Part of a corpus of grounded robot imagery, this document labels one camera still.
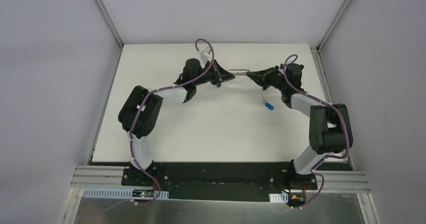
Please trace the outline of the keyring with keys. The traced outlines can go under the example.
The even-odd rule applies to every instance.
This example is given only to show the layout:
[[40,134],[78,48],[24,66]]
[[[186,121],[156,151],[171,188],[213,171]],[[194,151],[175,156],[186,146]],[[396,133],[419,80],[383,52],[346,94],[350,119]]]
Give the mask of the keyring with keys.
[[249,72],[249,69],[229,69],[227,72],[234,75],[235,77],[246,76]]

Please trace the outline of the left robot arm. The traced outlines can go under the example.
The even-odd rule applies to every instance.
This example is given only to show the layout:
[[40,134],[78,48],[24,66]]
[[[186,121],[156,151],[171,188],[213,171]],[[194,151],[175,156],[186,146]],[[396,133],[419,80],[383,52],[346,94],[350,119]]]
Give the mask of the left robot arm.
[[178,79],[172,86],[148,90],[135,86],[118,115],[118,121],[130,140],[131,164],[137,168],[134,179],[141,186],[149,185],[153,172],[147,169],[153,162],[150,156],[148,135],[153,131],[160,110],[168,105],[190,101],[196,94],[196,87],[211,83],[220,87],[222,83],[235,79],[216,60],[201,66],[199,60],[190,58]]

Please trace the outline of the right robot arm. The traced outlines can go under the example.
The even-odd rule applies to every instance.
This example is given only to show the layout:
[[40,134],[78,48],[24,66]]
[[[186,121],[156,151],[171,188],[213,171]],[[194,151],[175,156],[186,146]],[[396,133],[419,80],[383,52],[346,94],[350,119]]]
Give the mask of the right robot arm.
[[281,92],[282,102],[309,117],[309,146],[290,162],[284,176],[287,186],[299,188],[305,175],[312,174],[325,159],[346,159],[352,146],[348,110],[344,104],[330,104],[308,94],[301,87],[303,65],[283,64],[247,76],[266,90],[274,87]]

